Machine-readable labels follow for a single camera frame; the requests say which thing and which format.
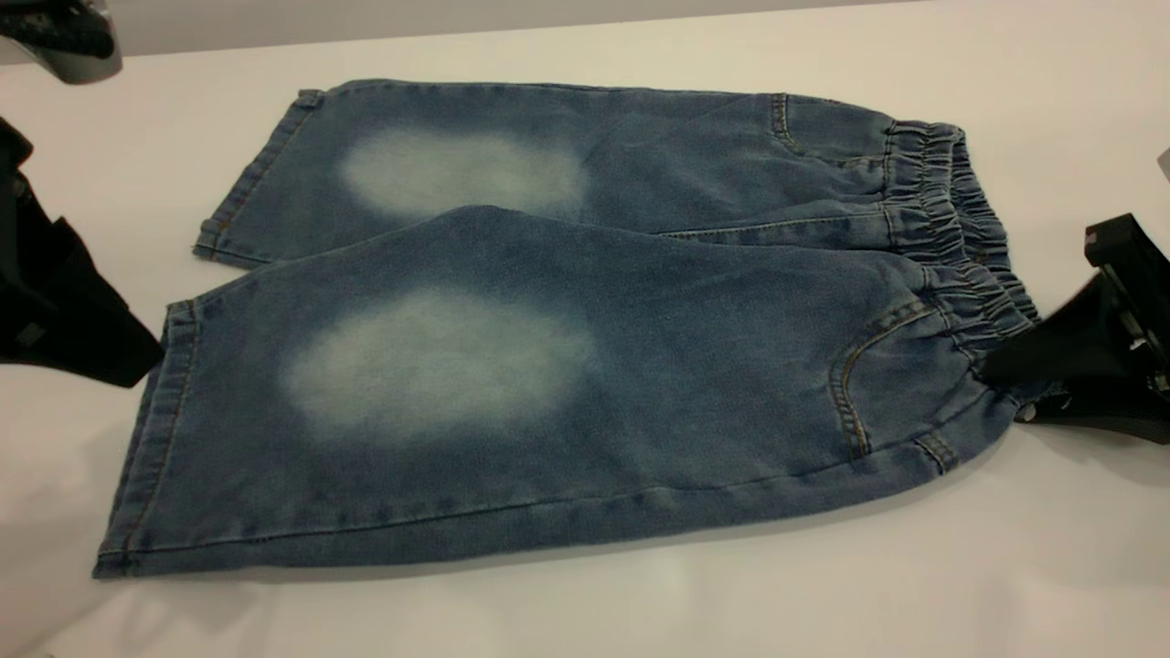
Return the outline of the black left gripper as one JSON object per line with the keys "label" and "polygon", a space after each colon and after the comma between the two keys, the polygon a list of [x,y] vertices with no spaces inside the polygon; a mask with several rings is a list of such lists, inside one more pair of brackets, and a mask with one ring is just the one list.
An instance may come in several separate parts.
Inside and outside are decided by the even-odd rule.
{"label": "black left gripper", "polygon": [[164,350],[96,270],[88,247],[63,219],[37,219],[20,167],[32,142],[1,119],[4,364],[44,366],[116,388],[133,388]]}

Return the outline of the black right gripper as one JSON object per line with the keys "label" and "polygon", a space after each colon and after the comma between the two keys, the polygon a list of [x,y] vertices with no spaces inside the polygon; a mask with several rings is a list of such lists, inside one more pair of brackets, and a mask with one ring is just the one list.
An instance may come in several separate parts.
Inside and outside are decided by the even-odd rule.
{"label": "black right gripper", "polygon": [[1085,258],[1096,275],[1052,316],[994,349],[983,362],[983,381],[1138,378],[1157,395],[1058,393],[1028,403],[1016,421],[1110,430],[1166,445],[1166,256],[1136,217],[1123,214],[1085,229]]}

